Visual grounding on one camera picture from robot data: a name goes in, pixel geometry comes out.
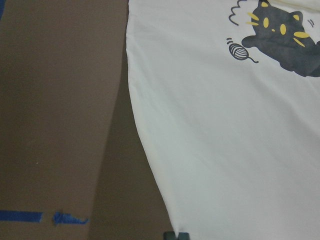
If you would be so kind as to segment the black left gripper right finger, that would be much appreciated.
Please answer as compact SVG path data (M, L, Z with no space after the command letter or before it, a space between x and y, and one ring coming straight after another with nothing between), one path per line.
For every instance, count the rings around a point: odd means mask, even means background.
M190 240L190 235L187 232L179 232L177 239L178 240Z

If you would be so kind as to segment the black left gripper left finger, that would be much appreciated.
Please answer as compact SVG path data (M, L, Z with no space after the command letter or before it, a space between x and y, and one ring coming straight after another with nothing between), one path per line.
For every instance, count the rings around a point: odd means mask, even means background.
M174 231L166 231L163 233L163 240L176 240L176 234Z

